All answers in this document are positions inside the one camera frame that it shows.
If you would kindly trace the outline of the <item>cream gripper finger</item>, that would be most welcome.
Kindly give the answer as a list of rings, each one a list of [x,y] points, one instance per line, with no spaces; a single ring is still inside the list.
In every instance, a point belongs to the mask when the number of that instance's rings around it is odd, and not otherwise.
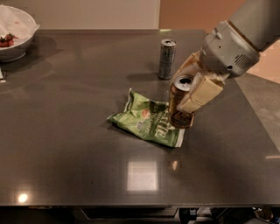
[[[180,101],[177,110],[192,113],[200,109],[223,90],[228,76],[228,73],[219,75],[208,71],[197,72],[189,93]]]
[[[190,75],[195,83],[200,83],[203,80],[202,71],[203,65],[200,61],[200,52],[194,52],[184,61],[171,80],[175,81],[180,75]]]

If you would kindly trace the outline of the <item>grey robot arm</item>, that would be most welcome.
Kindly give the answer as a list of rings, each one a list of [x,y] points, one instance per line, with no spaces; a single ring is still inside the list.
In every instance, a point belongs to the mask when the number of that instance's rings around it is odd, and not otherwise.
[[[223,90],[225,79],[245,74],[279,38],[280,0],[246,0],[213,28],[200,50],[175,73],[193,77],[177,110],[192,113],[210,102]]]

